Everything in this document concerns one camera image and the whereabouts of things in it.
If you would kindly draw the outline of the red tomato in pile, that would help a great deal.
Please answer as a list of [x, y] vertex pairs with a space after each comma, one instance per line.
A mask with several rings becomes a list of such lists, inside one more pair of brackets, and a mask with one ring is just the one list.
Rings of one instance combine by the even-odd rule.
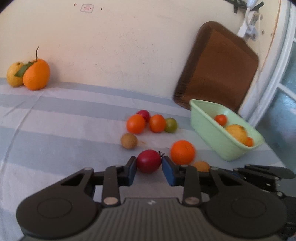
[[151, 115], [147, 110], [139, 110], [137, 114], [141, 115], [145, 119], [146, 123], [149, 123]]

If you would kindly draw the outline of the orange mandarin front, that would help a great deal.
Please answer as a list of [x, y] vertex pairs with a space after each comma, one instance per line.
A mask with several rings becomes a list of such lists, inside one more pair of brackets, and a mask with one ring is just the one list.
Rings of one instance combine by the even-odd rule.
[[190, 164], [196, 155], [194, 146], [186, 141], [179, 140], [173, 143], [170, 150], [171, 160], [178, 165]]

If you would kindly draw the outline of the green lime behind pile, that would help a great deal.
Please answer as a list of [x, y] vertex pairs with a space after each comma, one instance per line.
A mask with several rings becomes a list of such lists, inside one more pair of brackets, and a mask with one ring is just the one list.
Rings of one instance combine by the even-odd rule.
[[165, 131], [167, 133], [174, 133], [178, 128], [178, 123], [174, 118], [167, 118], [166, 119], [166, 127]]

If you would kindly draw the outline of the large yellow grapefruit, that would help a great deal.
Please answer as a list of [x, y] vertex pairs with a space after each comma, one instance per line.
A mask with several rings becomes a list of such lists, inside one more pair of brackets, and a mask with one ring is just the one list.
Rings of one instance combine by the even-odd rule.
[[227, 126], [225, 130], [240, 143], [242, 144], [246, 143], [248, 136], [247, 136], [247, 131], [243, 126], [232, 124]]

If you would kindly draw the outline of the brown kiwi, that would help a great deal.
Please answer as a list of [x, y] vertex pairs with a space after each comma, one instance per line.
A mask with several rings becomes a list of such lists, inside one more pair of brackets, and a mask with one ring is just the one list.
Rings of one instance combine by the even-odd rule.
[[138, 144], [137, 137], [132, 133], [123, 134], [121, 136], [120, 141], [121, 141], [121, 145], [127, 150], [134, 149]]

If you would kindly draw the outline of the striped blue tablecloth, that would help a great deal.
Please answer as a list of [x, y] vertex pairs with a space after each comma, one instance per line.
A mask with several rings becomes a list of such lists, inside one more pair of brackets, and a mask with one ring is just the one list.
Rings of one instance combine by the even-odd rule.
[[[120, 144], [126, 120], [139, 110], [174, 118], [175, 133], [139, 135], [138, 146]], [[76, 83], [50, 83], [40, 91], [13, 88], [1, 80], [1, 240], [22, 233], [16, 208], [26, 197], [85, 168], [103, 171], [125, 164], [131, 156], [152, 149], [169, 154], [171, 145], [187, 140], [196, 160], [225, 169], [245, 164], [281, 166], [263, 144], [233, 162], [222, 160], [192, 129], [190, 111], [172, 100], [130, 91]]]

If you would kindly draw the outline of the orange mandarin left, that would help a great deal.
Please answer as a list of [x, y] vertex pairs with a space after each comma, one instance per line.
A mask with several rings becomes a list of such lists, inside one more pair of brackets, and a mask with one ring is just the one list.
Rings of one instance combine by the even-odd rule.
[[140, 114], [134, 114], [126, 121], [126, 129], [133, 134], [142, 133], [145, 126], [145, 119]]

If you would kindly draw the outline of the small yellow-orange fruit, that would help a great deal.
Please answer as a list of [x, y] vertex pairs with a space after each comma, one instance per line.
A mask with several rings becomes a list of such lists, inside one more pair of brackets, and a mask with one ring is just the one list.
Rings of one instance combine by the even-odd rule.
[[199, 172], [208, 172], [210, 170], [210, 165], [205, 161], [196, 161], [192, 164]]

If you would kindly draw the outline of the yellow citrus with leaf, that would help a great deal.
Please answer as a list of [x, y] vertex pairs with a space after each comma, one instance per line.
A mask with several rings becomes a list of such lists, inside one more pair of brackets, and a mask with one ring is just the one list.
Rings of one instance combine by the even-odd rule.
[[13, 63], [7, 70], [6, 80], [12, 87], [23, 85], [23, 75], [25, 71], [32, 65], [32, 62], [24, 64], [22, 62]]

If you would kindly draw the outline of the orange mandarin right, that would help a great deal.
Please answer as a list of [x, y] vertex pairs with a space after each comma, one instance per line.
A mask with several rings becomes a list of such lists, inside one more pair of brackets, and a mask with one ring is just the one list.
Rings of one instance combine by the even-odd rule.
[[154, 133], [161, 133], [165, 130], [166, 120], [160, 114], [155, 114], [149, 119], [149, 128]]

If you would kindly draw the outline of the orange mandarin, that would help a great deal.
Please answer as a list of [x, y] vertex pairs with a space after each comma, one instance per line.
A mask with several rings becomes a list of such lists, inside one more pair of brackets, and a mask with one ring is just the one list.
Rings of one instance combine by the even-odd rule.
[[149, 128], [154, 133], [161, 133], [165, 130], [166, 120], [160, 114], [155, 114], [149, 119]]
[[145, 119], [140, 114], [134, 114], [126, 121], [126, 129], [133, 134], [142, 133], [145, 126]]
[[171, 160], [178, 165], [190, 164], [196, 155], [194, 146], [186, 141], [179, 140], [173, 143], [170, 150]]

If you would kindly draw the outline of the orange with stem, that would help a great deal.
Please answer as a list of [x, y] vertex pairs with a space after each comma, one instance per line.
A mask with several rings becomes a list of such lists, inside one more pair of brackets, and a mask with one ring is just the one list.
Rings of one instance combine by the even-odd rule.
[[38, 49], [39, 47], [36, 49], [35, 59], [23, 74], [23, 84], [32, 91], [45, 88], [50, 79], [50, 66], [45, 60], [38, 58]]

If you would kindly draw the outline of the light green plastic basin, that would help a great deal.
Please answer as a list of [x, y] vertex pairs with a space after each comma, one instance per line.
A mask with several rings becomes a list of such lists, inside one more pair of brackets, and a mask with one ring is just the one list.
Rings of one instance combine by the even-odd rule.
[[[214, 102], [191, 99], [191, 126], [198, 135], [225, 161], [233, 161], [264, 143], [263, 136], [229, 108]], [[248, 147], [236, 140], [225, 128], [240, 125], [253, 139]]]

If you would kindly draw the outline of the white window frame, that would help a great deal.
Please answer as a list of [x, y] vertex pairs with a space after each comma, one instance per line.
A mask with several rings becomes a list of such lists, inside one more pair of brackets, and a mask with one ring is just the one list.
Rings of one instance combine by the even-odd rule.
[[263, 55], [263, 37], [259, 34], [258, 73], [246, 95], [239, 114], [255, 127], [263, 118], [278, 90], [295, 100], [295, 93], [281, 81], [295, 47], [295, 6], [290, 1], [280, 1], [276, 26], [266, 56]]

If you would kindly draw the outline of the white power strip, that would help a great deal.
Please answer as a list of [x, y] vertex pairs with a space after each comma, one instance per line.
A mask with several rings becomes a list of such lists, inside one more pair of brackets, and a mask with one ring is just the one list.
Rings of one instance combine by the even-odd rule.
[[257, 0], [248, 0], [246, 2], [246, 12], [242, 26], [240, 27], [237, 36], [247, 41], [251, 39], [255, 41], [258, 37], [258, 31], [255, 27], [260, 20], [260, 13], [255, 9]]

